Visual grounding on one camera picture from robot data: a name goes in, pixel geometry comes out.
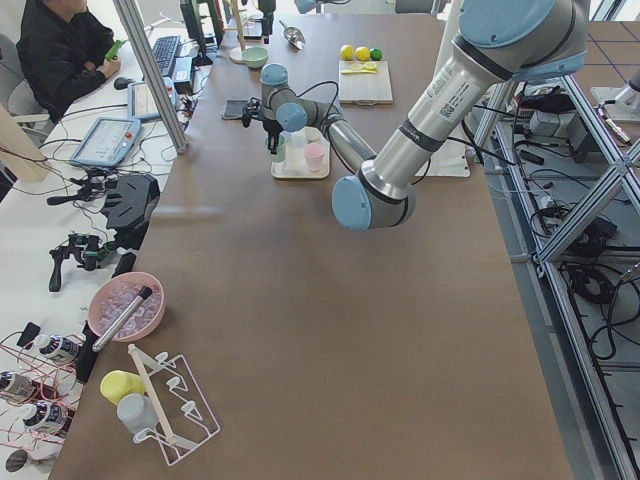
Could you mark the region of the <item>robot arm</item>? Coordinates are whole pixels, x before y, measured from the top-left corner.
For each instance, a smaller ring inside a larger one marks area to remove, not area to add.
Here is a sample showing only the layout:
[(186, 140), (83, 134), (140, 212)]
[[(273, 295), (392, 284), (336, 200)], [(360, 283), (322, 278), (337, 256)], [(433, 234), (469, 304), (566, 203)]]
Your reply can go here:
[[(294, 5), (299, 13), (306, 14), (312, 10), (317, 10), (321, 4), (347, 4), (347, 1), (323, 1), (323, 0), (294, 0)], [(265, 44), (270, 40), (273, 33), (274, 13), (277, 8), (276, 0), (259, 0), (258, 10), (262, 13), (260, 19), (261, 39)]]
[(277, 63), (262, 68), (261, 97), (244, 105), (242, 123), (261, 122), (270, 152), (284, 131), (319, 130), (354, 171), (333, 188), (336, 220), (352, 231), (395, 227), (414, 211), (416, 173), (487, 89), (577, 72), (586, 57), (588, 22), (586, 1), (462, 2), (451, 55), (379, 152), (338, 107), (295, 94), (287, 69)]

